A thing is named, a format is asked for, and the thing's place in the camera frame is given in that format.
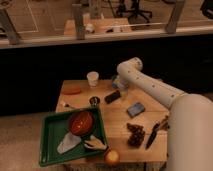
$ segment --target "tray rim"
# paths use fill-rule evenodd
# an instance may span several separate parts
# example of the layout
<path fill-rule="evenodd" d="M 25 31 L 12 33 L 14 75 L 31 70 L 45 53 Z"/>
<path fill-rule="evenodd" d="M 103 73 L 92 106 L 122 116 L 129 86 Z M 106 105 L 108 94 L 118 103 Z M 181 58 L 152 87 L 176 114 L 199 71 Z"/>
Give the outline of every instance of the tray rim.
<path fill-rule="evenodd" d="M 41 129 L 41 140 L 40 140 L 40 151 L 39 151 L 39 165 L 41 167 L 45 167 L 45 166 L 50 166 L 50 165 L 54 165 L 54 164 L 63 164 L 63 163 L 66 163 L 68 161 L 72 161 L 72 160 L 76 160 L 76 159 L 80 159 L 82 158 L 83 156 L 81 157 L 78 157 L 78 158 L 74 158 L 74 159 L 57 159 L 57 161 L 55 160 L 52 160 L 52 161 L 45 161 L 43 162 L 42 159 L 43 159 L 43 148 L 44 148 L 44 139 L 45 139 L 45 128 L 46 128 L 46 125 L 45 125 L 45 122 L 48 118 L 51 118 L 51 117 L 55 117 L 55 116 L 61 116 L 61 115 L 66 115 L 68 113 L 72 114 L 74 112 L 79 112 L 79 111 L 83 111 L 83 110 L 91 110 L 91 109 L 97 109 L 97 112 L 98 112 L 98 117 L 99 117 L 99 120 L 100 120 L 100 127 L 101 127 L 101 135 L 103 136 L 103 141 L 104 143 L 107 145 L 108 147 L 108 142 L 107 142 L 107 138 L 106 138 L 106 133 L 105 133 L 105 129 L 104 129 L 104 123 L 103 123 L 103 119 L 102 119 L 102 116 L 101 116 L 101 110 L 98 106 L 90 106 L 90 107 L 84 107 L 84 108 L 77 108 L 77 109 L 73 109 L 73 110 L 70 110 L 70 111 L 64 111 L 64 112 L 53 112 L 53 113 L 50 113 L 49 115 L 45 116 L 43 121 L 42 121 L 42 129 Z M 88 153 L 87 155 L 85 155 L 85 157 L 89 157 L 89 156 L 93 156 L 93 155 L 98 155 L 98 154 L 103 154 L 106 150 L 96 150 L 96 151 L 91 151 L 90 153 Z"/>

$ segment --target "wooden table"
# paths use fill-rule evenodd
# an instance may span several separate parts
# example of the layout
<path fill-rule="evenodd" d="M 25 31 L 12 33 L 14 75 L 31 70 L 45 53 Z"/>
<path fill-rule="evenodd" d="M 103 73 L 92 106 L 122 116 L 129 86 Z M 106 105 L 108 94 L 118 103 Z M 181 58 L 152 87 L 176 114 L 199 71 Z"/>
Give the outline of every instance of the wooden table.
<path fill-rule="evenodd" d="M 89 99 L 98 96 L 101 99 L 100 109 L 104 122 L 105 133 L 110 148 L 116 149 L 120 153 L 121 162 L 159 162 L 166 161 L 167 152 L 167 132 L 159 131 L 152 146 L 146 150 L 145 144 L 151 133 L 153 125 L 161 121 L 169 114 L 168 110 L 146 94 L 143 90 L 131 85 L 126 96 L 106 104 L 104 97 L 115 89 L 111 86 L 110 80 L 99 80 L 97 87 L 90 88 L 87 80 L 67 80 L 64 81 L 62 90 L 67 88 L 80 88 L 82 92 L 76 95 L 60 94 L 56 112 L 69 110 L 61 105 L 65 101 L 75 108 L 90 106 Z M 135 118 L 130 118 L 126 109 L 136 103 L 141 102 L 146 110 Z M 140 148 L 131 148 L 127 144 L 130 132 L 126 128 L 127 123 L 144 126 L 146 132 L 144 142 Z M 73 160 L 71 163 L 103 162 L 100 156 L 81 158 Z"/>
<path fill-rule="evenodd" d="M 84 19 L 84 25 L 86 26 L 88 23 L 94 25 L 95 34 L 103 34 L 112 27 L 120 26 L 122 32 L 131 32 L 131 27 L 129 26 L 129 22 L 127 18 L 106 18 L 106 19 Z M 67 20 L 64 35 L 74 36 L 75 35 L 75 24 L 74 20 Z"/>

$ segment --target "chair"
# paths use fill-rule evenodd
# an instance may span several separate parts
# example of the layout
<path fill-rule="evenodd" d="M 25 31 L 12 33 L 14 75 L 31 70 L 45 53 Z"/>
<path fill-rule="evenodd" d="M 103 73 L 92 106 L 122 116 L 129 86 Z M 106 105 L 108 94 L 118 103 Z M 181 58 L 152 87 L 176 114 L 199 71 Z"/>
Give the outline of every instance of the chair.
<path fill-rule="evenodd" d="M 131 18 L 131 17 L 137 18 L 138 15 L 140 15 L 143 18 L 145 18 L 147 23 L 149 23 L 150 22 L 149 19 L 152 18 L 151 11 L 140 9 L 140 0 L 132 0 L 131 10 L 126 10 L 126 5 L 124 3 L 124 0 L 120 0 L 118 9 L 116 11 L 116 15 L 119 17 L 123 17 L 123 13 L 131 13 L 131 15 L 128 18 Z"/>

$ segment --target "small bowl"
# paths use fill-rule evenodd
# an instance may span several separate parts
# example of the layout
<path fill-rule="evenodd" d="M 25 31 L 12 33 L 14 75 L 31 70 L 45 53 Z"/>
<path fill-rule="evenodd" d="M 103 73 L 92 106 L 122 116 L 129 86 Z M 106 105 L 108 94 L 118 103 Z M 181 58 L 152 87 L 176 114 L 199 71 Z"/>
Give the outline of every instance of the small bowl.
<path fill-rule="evenodd" d="M 76 136 L 85 136 L 91 133 L 94 126 L 93 114 L 89 111 L 79 111 L 70 116 L 68 121 L 69 131 Z"/>

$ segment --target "green tray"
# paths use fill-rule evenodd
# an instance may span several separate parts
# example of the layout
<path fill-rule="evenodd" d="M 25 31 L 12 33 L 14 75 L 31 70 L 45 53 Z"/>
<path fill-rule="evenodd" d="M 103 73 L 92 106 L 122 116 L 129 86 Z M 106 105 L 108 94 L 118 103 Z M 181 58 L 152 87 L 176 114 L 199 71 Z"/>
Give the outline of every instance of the green tray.
<path fill-rule="evenodd" d="M 90 135 L 82 137 L 82 142 L 75 148 L 59 154 L 57 147 L 65 134 L 68 132 L 69 117 L 79 111 L 87 110 L 93 113 L 95 125 L 91 134 L 102 140 L 107 145 L 103 121 L 100 109 L 97 107 L 89 107 L 76 109 L 69 112 L 57 113 L 44 118 L 41 132 L 40 144 L 40 166 L 48 166 L 59 164 L 70 160 L 102 154 L 103 150 L 91 150 L 84 147 L 83 141 L 89 139 Z"/>

